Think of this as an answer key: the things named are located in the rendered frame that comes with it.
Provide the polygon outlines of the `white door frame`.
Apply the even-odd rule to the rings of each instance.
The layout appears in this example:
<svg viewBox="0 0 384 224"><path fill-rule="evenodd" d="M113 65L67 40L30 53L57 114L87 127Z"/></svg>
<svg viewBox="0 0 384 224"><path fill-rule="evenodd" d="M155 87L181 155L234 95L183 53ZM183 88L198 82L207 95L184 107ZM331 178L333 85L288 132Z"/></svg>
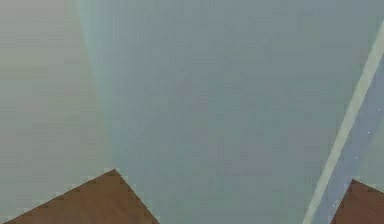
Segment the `white door frame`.
<svg viewBox="0 0 384 224"><path fill-rule="evenodd" d="M384 119L384 17L301 224L330 224Z"/></svg>

